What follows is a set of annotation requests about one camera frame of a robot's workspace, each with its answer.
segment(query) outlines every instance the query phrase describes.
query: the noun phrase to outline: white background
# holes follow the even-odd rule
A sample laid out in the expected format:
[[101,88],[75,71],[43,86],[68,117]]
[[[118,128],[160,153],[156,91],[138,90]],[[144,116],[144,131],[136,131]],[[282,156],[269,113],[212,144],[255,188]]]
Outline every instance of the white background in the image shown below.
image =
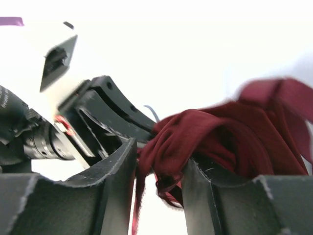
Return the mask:
[[[72,23],[103,58],[110,75],[139,109],[160,118],[233,96],[240,84],[264,74],[290,74],[312,85],[312,8],[301,1],[14,1],[1,15]],[[77,66],[83,76],[88,67]],[[64,180],[77,163],[36,161],[34,170]],[[183,212],[156,197],[147,182],[138,235],[187,234]]]

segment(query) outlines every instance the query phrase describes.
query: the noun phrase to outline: purple strip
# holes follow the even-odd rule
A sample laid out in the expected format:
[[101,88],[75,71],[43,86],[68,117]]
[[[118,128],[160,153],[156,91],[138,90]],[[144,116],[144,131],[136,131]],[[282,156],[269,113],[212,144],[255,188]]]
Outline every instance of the purple strip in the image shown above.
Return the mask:
[[24,26],[21,17],[0,17],[0,26]]

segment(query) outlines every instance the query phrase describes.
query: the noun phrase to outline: dark red cloth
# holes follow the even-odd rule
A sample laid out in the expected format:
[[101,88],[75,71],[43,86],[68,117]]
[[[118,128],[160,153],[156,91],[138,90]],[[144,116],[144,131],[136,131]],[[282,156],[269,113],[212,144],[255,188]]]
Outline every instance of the dark red cloth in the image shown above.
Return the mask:
[[255,80],[237,101],[162,120],[153,129],[156,137],[140,151],[134,216],[151,168],[159,196],[183,206],[182,169],[193,152],[246,178],[308,174],[301,156],[312,162],[305,124],[313,121],[312,101],[313,90],[292,78]]

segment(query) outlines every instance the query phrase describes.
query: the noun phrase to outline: gray wire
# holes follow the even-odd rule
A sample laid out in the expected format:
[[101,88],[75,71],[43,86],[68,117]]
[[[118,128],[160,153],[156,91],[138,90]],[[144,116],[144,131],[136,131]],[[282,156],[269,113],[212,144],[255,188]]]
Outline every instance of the gray wire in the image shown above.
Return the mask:
[[155,110],[150,105],[144,105],[143,107],[146,107],[146,108],[150,109],[151,113],[155,117],[156,122],[160,121],[160,119],[157,116],[157,113],[155,112]]

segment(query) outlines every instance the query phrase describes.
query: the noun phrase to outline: red garment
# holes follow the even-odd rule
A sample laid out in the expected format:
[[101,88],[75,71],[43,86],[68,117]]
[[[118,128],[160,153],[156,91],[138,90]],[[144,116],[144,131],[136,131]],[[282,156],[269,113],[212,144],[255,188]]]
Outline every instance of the red garment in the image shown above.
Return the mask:
[[292,78],[256,80],[244,87],[238,101],[162,120],[153,129],[156,137],[140,152],[135,217],[151,168],[159,196],[171,203],[171,194],[183,205],[179,182],[193,152],[246,178],[307,175],[301,156],[312,162],[305,124],[313,121],[312,101],[313,90]]

